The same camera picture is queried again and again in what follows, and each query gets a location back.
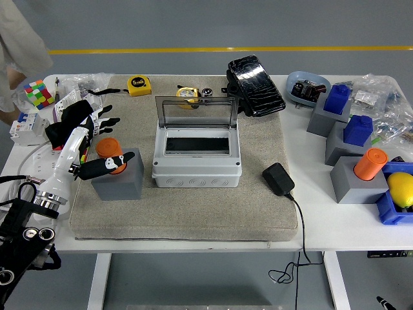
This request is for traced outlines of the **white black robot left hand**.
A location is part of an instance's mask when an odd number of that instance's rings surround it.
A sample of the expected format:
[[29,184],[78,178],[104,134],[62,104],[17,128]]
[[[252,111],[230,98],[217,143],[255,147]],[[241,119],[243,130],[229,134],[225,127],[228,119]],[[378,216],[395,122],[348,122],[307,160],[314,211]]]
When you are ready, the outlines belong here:
[[76,179],[91,180],[127,166],[134,152],[120,152],[81,163],[93,137],[110,132],[120,121],[119,118],[100,118],[111,109],[111,105],[93,108],[88,101],[81,100],[65,108],[61,120],[45,129],[52,147],[61,147],[61,153],[51,176],[38,186],[33,199],[35,204],[56,210],[69,200],[71,184]]

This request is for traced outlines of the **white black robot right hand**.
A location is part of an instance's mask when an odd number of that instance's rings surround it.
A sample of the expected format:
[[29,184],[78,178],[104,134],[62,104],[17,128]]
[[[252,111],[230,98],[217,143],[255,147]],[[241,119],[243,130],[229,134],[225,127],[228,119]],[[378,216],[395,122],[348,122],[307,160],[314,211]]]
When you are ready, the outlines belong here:
[[384,308],[384,310],[396,310],[396,308],[390,302],[386,301],[384,298],[377,296],[376,300]]

